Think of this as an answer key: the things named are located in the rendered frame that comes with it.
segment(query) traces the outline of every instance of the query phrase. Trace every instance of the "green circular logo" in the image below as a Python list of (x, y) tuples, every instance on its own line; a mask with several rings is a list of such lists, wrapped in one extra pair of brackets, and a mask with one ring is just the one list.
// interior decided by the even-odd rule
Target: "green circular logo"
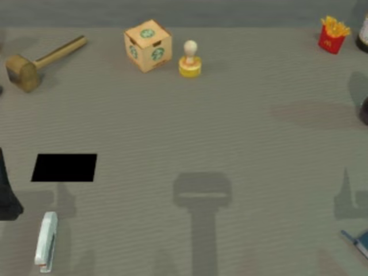
[(137, 53), (137, 50), (136, 48), (134, 48), (134, 46), (130, 45), (129, 46), (129, 50), (133, 56), (133, 58), (137, 59), (138, 58), (138, 53)]
[(140, 36), (144, 39), (148, 39), (155, 35), (155, 31), (152, 29), (144, 29), (140, 32)]
[(154, 52), (152, 53), (151, 57), (154, 61), (157, 61), (159, 59), (162, 58), (163, 54), (165, 53), (165, 49), (164, 48), (157, 48), (156, 50), (154, 50)]

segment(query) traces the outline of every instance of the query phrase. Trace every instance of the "gray tabletop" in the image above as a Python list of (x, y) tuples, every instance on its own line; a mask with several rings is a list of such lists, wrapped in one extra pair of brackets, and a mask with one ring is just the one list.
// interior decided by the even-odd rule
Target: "gray tabletop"
[[(367, 129), (355, 116), (368, 67), (353, 37), (335, 56), (317, 46), (319, 29), (171, 31), (173, 60), (147, 74), (127, 60), (121, 29), (3, 34), (1, 62), (90, 42), (31, 94), (0, 70), (0, 142), (25, 207), (0, 223), (1, 275), (38, 275), (49, 210), (60, 217), (52, 275), (366, 275), (339, 237), (368, 218)], [(187, 39), (204, 61), (197, 79), (178, 74)], [(37, 154), (84, 152), (98, 153), (94, 183), (30, 182)], [(228, 205), (179, 202), (197, 182), (226, 187)]]

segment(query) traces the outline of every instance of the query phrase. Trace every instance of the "hammer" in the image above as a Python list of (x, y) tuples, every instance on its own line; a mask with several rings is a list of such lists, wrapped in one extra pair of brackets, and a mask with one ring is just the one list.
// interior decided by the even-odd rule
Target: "hammer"
[(184, 173), (174, 182), (174, 202), (191, 214), (192, 276), (217, 276), (216, 212), (232, 201), (231, 183), (217, 172)]
[(85, 36), (79, 36), (34, 62), (22, 57), (21, 55), (11, 56), (5, 63), (9, 80), (24, 92), (31, 92), (35, 88), (39, 87), (41, 83), (37, 70), (69, 55), (84, 46), (86, 43), (87, 38), (85, 38)]

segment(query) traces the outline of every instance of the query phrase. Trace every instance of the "cardboard box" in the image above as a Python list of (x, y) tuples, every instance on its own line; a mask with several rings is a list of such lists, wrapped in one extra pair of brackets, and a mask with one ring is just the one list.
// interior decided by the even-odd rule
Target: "cardboard box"
[(167, 63), (173, 56), (173, 38), (155, 20), (126, 30), (124, 41), (129, 59), (144, 73)]

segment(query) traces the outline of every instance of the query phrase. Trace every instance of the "bottle label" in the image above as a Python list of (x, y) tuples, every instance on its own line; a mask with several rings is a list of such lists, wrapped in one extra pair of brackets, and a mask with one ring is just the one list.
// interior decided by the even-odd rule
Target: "bottle label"
[(359, 38), (365, 44), (368, 44), (368, 18), (364, 20), (363, 27), (359, 33)]

